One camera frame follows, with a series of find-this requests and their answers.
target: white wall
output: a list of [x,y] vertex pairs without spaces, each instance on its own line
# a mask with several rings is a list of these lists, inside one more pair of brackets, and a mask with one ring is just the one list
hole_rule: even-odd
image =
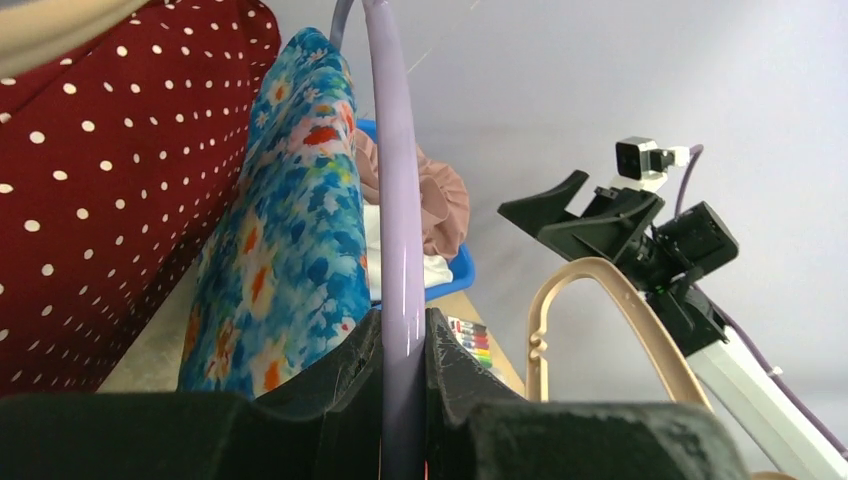
[[[472,2],[397,0],[394,9],[407,64],[426,55],[410,74],[419,143],[454,165],[471,193],[468,242],[478,269],[471,298],[513,362],[523,365],[533,294],[562,261],[500,218],[498,205],[550,188],[577,168],[592,175],[590,183],[606,184],[613,144],[626,136],[701,142],[707,149],[689,204],[707,200],[741,244],[740,257],[702,285],[848,441],[841,286],[848,283],[848,5]],[[306,25],[326,31],[333,8],[331,0],[270,5],[284,37]],[[356,4],[343,51],[368,116],[361,10]],[[662,192],[670,203],[679,175]],[[553,316],[555,398],[663,398],[600,289],[576,285]],[[767,467],[734,433],[750,466]]]

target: blue floral fabric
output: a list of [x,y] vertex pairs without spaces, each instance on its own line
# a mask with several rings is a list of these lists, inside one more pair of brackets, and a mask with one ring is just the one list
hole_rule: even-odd
[[262,82],[239,194],[201,254],[179,390],[262,395],[370,308],[351,88],[345,60],[312,28]]

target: beige plastic handle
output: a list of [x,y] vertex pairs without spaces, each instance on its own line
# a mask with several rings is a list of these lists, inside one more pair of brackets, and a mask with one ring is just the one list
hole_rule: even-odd
[[37,0],[0,10],[0,77],[13,77],[117,25],[147,0]]
[[548,327],[548,310],[560,290],[582,278],[598,282],[618,306],[648,354],[671,400],[697,403],[712,410],[701,384],[653,309],[615,265],[598,257],[581,258],[566,264],[536,293],[527,325],[527,399],[548,401],[548,362],[542,356],[547,349],[544,335]]

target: colorful marker set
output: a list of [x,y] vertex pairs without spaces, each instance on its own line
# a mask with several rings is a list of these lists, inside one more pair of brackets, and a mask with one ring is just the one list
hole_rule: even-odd
[[448,324],[456,340],[468,350],[468,353],[484,367],[492,368],[492,354],[489,353],[489,334],[486,332],[486,326],[450,316]]

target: lavender tube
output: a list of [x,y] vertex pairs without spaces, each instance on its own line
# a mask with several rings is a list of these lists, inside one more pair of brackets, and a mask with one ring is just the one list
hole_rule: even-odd
[[380,148],[383,296],[381,478],[424,478],[424,258],[418,159],[400,36],[388,0],[363,0]]

